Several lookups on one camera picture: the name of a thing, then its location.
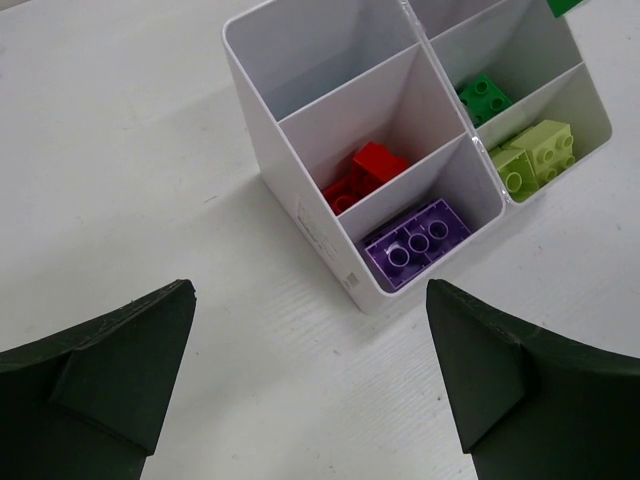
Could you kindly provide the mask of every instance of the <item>red block stud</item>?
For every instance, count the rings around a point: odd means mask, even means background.
[[[409,168],[409,163],[395,157],[384,145],[368,143],[353,159],[351,188],[367,196]]]
[[[327,187],[322,195],[336,215],[347,211],[360,200],[360,197],[351,190],[349,177]]]

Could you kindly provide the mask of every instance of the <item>tabletop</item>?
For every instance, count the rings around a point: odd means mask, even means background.
[[[474,479],[424,292],[360,313],[260,180],[220,40],[257,3],[0,12],[0,351],[189,278],[196,318],[144,479]],[[640,3],[568,18],[613,140],[441,274],[640,356]]]

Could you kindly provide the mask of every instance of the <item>white storage box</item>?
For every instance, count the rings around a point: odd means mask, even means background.
[[[487,150],[545,119],[571,125],[578,163],[611,136],[571,31],[545,0],[275,0],[231,20],[224,43],[265,182],[365,312],[424,286],[522,208]],[[513,106],[476,130],[456,89],[480,74]],[[370,141],[411,166],[336,216],[321,192]],[[360,242],[439,198],[471,237],[392,291]]]

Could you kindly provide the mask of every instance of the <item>green object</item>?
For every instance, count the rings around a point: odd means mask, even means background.
[[[640,360],[561,337],[429,282],[458,435],[479,480],[640,478]]]
[[[490,155],[504,186],[516,202],[524,202],[539,190],[527,152],[499,149],[491,151]]]
[[[562,17],[565,13],[571,10],[573,7],[577,7],[584,0],[547,0],[553,15],[558,18]]]
[[[486,75],[476,79],[459,96],[476,128],[512,105],[511,100]]]
[[[0,478],[137,480],[154,453],[195,310],[177,281],[0,354]]]
[[[576,163],[571,127],[553,120],[540,122],[502,148],[526,150],[540,187]]]

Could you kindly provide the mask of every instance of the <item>purple block stud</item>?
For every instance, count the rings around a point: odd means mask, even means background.
[[[365,256],[387,280],[391,291],[417,277],[471,235],[440,199],[404,215],[365,239]]]

